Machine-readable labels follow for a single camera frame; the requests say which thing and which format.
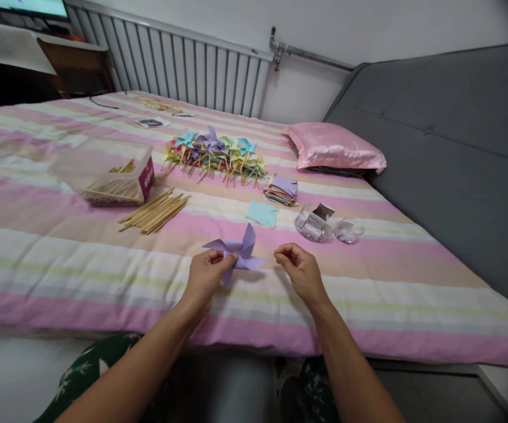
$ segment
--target plastic box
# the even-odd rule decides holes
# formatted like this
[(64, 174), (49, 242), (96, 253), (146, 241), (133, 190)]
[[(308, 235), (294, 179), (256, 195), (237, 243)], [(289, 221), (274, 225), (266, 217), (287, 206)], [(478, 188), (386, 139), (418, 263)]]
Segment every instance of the plastic box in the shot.
[(64, 153), (49, 173), (62, 179), (91, 206), (139, 206), (146, 202), (154, 183), (152, 146), (88, 139)]

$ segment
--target green patterned pants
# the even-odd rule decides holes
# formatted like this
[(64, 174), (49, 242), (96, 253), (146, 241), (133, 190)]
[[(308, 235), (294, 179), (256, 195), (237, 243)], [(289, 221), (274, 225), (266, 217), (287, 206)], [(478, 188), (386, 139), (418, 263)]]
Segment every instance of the green patterned pants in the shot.
[[(56, 396), (35, 423), (55, 421), (86, 389), (112, 367), (141, 338), (138, 333), (119, 333), (86, 348), (60, 379)], [(295, 398), (290, 423), (340, 422), (328, 373), (322, 357), (305, 361), (300, 375), (301, 393)], [(162, 408), (173, 394), (169, 380), (152, 401), (143, 422), (161, 420)]]

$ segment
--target white wall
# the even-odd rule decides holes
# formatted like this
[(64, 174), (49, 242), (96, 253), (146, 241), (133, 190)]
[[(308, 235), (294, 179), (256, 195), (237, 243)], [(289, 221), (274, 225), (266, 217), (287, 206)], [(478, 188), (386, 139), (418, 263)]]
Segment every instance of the white wall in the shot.
[[(357, 65), (508, 43), (508, 0), (93, 0), (269, 50), (279, 41)], [(284, 58), (270, 72), (261, 118), (319, 121), (346, 78)]]

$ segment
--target white radiator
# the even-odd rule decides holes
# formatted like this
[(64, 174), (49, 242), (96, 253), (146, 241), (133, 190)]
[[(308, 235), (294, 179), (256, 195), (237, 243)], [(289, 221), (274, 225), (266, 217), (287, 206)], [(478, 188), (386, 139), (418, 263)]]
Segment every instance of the white radiator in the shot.
[(260, 114), (273, 55), (82, 0), (72, 26), (108, 46), (117, 90), (141, 90), (235, 115)]

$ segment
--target television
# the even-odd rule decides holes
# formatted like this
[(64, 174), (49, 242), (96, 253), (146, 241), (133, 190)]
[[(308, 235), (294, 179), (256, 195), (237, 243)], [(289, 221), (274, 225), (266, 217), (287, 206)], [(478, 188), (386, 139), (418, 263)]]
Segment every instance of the television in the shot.
[(0, 0), (0, 10), (53, 21), (70, 20), (63, 0)]

